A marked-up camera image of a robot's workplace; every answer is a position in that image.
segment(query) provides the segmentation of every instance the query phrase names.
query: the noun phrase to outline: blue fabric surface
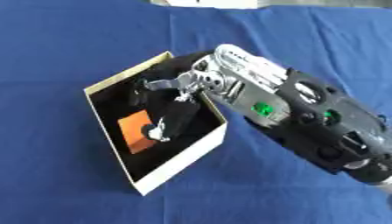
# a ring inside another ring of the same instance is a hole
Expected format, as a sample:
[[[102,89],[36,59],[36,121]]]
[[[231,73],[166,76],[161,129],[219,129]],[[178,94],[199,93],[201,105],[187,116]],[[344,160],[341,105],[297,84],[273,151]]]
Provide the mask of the blue fabric surface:
[[[1,1],[0,223],[391,223],[385,193],[321,171],[225,108],[225,143],[138,196],[82,92],[165,50],[232,43],[392,116],[391,21],[384,9]]]

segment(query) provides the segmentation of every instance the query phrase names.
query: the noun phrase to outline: orange block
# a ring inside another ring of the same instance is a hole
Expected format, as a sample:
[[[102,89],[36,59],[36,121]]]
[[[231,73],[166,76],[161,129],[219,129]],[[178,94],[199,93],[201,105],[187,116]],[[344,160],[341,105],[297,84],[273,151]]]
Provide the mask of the orange block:
[[[156,142],[155,140],[147,139],[142,134],[142,127],[151,123],[151,119],[145,110],[118,120],[122,135],[132,154],[150,148]]]

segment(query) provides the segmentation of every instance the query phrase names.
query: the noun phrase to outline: green led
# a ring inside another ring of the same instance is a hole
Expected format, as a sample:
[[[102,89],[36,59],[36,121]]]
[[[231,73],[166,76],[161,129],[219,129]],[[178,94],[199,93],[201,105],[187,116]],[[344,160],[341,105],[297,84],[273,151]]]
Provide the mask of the green led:
[[[272,111],[274,111],[270,105],[261,101],[253,105],[252,110],[254,110],[259,116],[269,116]]]
[[[333,114],[329,111],[324,112],[324,117],[325,118],[333,118]]]

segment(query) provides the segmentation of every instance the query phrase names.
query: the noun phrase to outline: silver robotic hand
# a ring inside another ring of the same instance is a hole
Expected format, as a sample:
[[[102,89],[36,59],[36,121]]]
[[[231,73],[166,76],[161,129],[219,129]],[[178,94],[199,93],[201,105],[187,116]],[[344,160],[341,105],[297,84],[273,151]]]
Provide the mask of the silver robotic hand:
[[[282,68],[234,45],[220,45],[177,79],[144,86],[177,88],[185,100],[204,90],[325,171],[343,171],[392,192],[392,135],[386,117],[306,73]]]

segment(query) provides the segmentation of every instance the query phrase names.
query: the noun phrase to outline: black object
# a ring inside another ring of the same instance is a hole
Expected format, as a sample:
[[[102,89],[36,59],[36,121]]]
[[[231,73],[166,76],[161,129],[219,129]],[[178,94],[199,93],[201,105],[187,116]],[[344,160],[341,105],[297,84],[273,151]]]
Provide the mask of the black object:
[[[188,124],[192,119],[194,119],[199,109],[200,104],[197,102],[170,102],[169,106],[165,109],[164,116],[162,117],[164,124],[163,137],[169,137],[171,140],[178,137],[188,127]],[[144,136],[152,140],[149,136],[149,131],[155,129],[157,127],[156,125],[145,125],[142,128]]]
[[[276,94],[289,103],[290,119],[271,129],[261,129],[263,133],[283,139],[284,147],[333,174],[346,171],[368,184],[379,184],[392,175],[392,135],[386,119],[315,77],[292,69],[288,77]],[[296,83],[317,91],[319,101],[305,101]],[[345,168],[368,158],[371,163],[362,168]]]

